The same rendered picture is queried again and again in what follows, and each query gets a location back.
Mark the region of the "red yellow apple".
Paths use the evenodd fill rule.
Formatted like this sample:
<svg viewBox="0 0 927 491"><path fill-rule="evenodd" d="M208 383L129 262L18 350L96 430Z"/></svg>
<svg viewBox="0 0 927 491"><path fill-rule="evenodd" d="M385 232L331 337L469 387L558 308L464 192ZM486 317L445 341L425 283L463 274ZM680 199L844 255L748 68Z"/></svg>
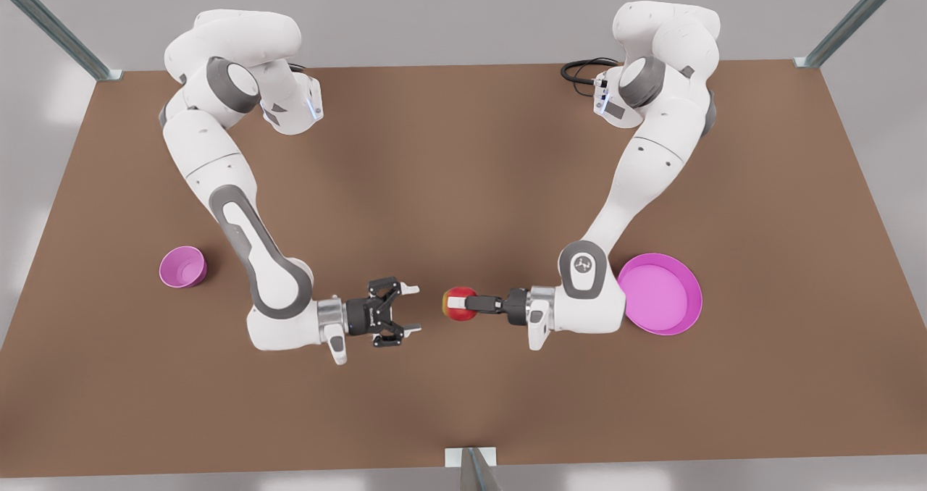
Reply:
<svg viewBox="0 0 927 491"><path fill-rule="evenodd" d="M454 287L447 290L442 297L442 312L444 316L455 322L467 322L477 315L477 310L468 309L467 298L476 296L477 292L471 287Z"/></svg>

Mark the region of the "pink plate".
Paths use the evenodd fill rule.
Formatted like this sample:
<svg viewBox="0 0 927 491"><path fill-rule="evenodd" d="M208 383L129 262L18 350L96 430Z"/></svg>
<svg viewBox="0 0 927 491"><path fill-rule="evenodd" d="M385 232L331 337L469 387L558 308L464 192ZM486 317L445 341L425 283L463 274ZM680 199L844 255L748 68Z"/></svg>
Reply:
<svg viewBox="0 0 927 491"><path fill-rule="evenodd" d="M616 276L626 296L625 317L646 332L672 336L698 322L704 304L699 281L689 267L662 253L628 260Z"/></svg>

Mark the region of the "pink bowl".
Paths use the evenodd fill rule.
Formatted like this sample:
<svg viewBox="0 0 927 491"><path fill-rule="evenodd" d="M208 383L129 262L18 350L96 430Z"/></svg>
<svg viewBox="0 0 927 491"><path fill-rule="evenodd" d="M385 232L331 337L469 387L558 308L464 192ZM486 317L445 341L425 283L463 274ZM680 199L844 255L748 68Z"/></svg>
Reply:
<svg viewBox="0 0 927 491"><path fill-rule="evenodd" d="M180 246L169 251L159 264L159 279L170 288L189 288L206 277L206 258L194 246Z"/></svg>

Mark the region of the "silver frame post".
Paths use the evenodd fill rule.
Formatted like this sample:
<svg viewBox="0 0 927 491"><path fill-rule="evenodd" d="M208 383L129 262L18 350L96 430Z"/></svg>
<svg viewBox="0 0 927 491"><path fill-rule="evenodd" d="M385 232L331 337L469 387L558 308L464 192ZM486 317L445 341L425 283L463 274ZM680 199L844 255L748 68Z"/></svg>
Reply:
<svg viewBox="0 0 927 491"><path fill-rule="evenodd" d="M808 55L795 56L792 59L794 67L820 69L885 2L887 0L857 0L857 3L848 10L848 13L838 21L834 28L830 29L830 32L815 45Z"/></svg>
<svg viewBox="0 0 927 491"><path fill-rule="evenodd" d="M459 491L503 491L497 481L496 447L445 448L445 467L460 469Z"/></svg>
<svg viewBox="0 0 927 491"><path fill-rule="evenodd" d="M122 70L105 65L41 0L9 1L97 82L122 79Z"/></svg>

